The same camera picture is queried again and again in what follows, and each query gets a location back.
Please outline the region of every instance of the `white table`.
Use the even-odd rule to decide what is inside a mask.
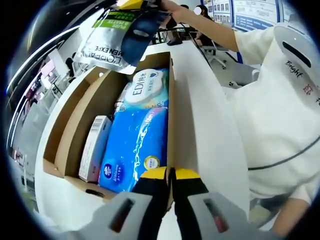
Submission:
[[[219,191],[248,215],[250,192],[245,153],[221,86],[191,41],[176,46],[151,45],[145,55],[166,51],[171,53],[176,80],[176,165],[199,172],[210,191]],[[39,212],[52,218],[63,230],[83,227],[103,204],[100,198],[80,191],[65,179],[43,172],[49,133],[62,106],[84,75],[70,84],[52,111],[40,140],[35,166]],[[158,239],[180,238],[172,208],[162,222]]]

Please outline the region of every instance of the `chair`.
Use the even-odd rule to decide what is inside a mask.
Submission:
[[[208,53],[209,51],[212,51],[212,55],[208,56],[208,62],[211,63],[213,60],[216,60],[221,66],[222,69],[226,69],[226,60],[222,60],[220,59],[217,55],[216,52],[220,51],[220,52],[228,52],[229,50],[217,43],[215,43],[214,41],[212,41],[213,46],[201,46],[201,49],[203,51],[203,53],[206,55],[206,53]]]

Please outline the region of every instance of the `tissue package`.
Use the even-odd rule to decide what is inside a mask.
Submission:
[[[133,76],[118,111],[160,108],[168,105],[169,69],[144,69]]]
[[[167,165],[168,108],[126,110],[115,115],[99,186],[130,192],[141,174]]]

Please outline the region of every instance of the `white hoodie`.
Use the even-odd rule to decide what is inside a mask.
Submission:
[[[274,28],[235,32],[244,62],[262,64],[257,81],[230,99],[247,155],[248,168],[287,159],[320,136],[320,98],[303,69],[290,61],[274,39]],[[252,198],[293,193],[310,203],[320,181],[320,141],[296,158],[249,171]]]

